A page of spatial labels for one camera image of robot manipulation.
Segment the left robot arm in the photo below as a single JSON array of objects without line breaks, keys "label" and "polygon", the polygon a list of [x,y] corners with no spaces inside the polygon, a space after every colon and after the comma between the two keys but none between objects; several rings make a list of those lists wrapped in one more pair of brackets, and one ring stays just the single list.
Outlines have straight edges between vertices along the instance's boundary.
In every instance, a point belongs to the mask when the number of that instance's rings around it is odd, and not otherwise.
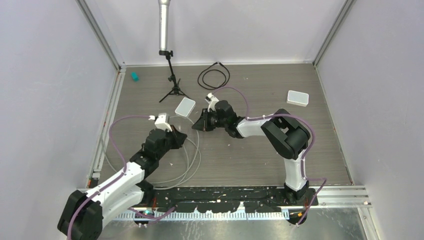
[{"label": "left robot arm", "polygon": [[104,227],[126,209],[138,204],[148,207],[154,189],[146,178],[167,152],[183,147],[187,137],[175,128],[151,130],[141,149],[119,172],[94,188],[70,194],[57,229],[69,240],[96,240]]}]

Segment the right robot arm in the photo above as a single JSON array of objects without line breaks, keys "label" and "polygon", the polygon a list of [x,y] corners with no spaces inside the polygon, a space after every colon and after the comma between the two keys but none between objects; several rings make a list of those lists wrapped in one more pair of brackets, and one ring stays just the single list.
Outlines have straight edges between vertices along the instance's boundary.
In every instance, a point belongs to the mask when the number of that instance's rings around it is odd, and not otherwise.
[{"label": "right robot arm", "polygon": [[285,166],[284,194],[288,203],[299,205],[306,197],[309,180],[306,178],[305,156],[311,133],[298,118],[285,109],[262,117],[238,116],[226,100],[212,108],[204,108],[193,130],[210,132],[223,128],[230,137],[243,139],[252,136],[266,137],[283,158]]}]

